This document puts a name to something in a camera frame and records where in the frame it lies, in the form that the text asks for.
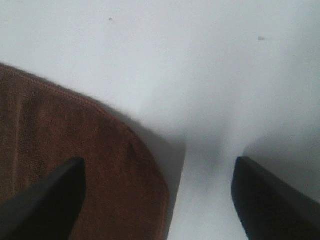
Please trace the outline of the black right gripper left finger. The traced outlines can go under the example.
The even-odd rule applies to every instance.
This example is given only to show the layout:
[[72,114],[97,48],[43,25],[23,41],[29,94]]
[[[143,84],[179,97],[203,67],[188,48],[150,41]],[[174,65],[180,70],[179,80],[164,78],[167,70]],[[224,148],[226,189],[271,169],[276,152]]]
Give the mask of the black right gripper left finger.
[[85,161],[74,157],[0,205],[0,238],[67,240],[85,197]]

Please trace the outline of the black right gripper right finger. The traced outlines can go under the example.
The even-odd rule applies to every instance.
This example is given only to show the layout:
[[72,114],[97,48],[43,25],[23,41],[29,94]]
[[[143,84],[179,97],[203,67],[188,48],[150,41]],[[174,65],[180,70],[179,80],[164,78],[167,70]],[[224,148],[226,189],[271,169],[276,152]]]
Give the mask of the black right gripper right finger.
[[250,240],[318,240],[320,205],[249,157],[238,157],[232,200]]

